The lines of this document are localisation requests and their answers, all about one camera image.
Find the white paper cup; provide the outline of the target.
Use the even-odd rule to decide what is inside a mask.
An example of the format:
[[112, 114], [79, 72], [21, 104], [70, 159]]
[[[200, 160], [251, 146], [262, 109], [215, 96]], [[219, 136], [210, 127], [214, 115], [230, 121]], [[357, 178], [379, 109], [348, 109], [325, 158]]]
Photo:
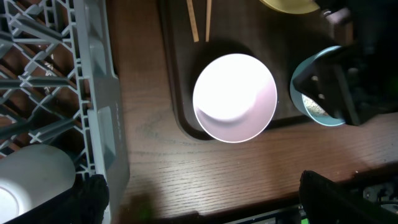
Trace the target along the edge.
[[1, 159], [1, 223], [70, 189], [76, 177], [67, 153], [46, 144], [23, 147]]

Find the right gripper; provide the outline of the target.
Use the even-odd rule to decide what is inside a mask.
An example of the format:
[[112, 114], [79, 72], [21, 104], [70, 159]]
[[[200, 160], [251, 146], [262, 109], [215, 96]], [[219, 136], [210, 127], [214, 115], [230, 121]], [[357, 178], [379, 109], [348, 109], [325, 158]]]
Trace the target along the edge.
[[345, 124], [397, 109], [397, 0], [317, 1], [329, 20], [353, 23], [354, 42], [316, 58], [297, 91]]

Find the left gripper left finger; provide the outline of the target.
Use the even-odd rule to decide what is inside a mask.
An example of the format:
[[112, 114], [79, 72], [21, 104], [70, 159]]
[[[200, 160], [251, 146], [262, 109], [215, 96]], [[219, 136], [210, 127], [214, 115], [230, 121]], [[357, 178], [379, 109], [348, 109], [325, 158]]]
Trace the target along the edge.
[[108, 204], [107, 181], [96, 174], [7, 224], [97, 224]]

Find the pink bowl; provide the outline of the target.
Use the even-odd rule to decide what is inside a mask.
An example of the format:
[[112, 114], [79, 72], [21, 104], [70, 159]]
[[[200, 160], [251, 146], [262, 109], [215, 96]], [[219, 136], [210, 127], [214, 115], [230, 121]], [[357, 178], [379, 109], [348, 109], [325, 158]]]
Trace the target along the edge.
[[256, 57], [227, 54], [210, 62], [193, 89], [195, 117], [212, 138], [241, 143], [267, 128], [277, 107], [270, 70]]

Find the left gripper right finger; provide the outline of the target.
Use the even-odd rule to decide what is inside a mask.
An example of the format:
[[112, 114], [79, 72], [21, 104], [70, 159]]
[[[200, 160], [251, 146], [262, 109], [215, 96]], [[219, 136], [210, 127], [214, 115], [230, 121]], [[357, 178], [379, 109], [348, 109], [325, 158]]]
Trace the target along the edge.
[[343, 223], [397, 224], [397, 214], [351, 194], [312, 170], [305, 170], [301, 175], [299, 197], [300, 203], [309, 208], [308, 213], [341, 205], [338, 217]]

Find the wooden chopstick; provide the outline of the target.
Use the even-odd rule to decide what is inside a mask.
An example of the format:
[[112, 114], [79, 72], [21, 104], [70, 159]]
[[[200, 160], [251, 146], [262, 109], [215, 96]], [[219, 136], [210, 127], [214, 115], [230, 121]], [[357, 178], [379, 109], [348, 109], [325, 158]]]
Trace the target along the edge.
[[191, 30], [192, 30], [193, 41], [198, 42], [199, 36], [198, 36], [197, 23], [196, 23], [196, 19], [195, 19], [195, 11], [193, 8], [192, 0], [187, 0], [187, 9], [188, 9], [188, 16], [189, 16], [189, 20], [190, 20], [190, 26], [191, 26]]
[[212, 8], [212, 0], [207, 0], [206, 1], [206, 23], [205, 23], [205, 41], [206, 42], [208, 42], [210, 39], [211, 8]]

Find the light blue bowl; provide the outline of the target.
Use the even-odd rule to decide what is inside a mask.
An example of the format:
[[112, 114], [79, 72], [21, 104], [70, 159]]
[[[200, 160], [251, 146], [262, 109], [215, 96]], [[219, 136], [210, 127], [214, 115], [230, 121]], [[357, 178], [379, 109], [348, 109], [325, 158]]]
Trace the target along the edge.
[[323, 108], [321, 108], [315, 101], [297, 91], [293, 85], [293, 80], [302, 71], [304, 71], [316, 58], [322, 56], [323, 54], [336, 50], [339, 47], [340, 46], [338, 45], [328, 47], [301, 62], [295, 69], [290, 81], [290, 97], [295, 107], [305, 116], [311, 118], [318, 124], [328, 127], [341, 126], [345, 124], [345, 121], [343, 119], [333, 118], [329, 116], [326, 111], [323, 110]]

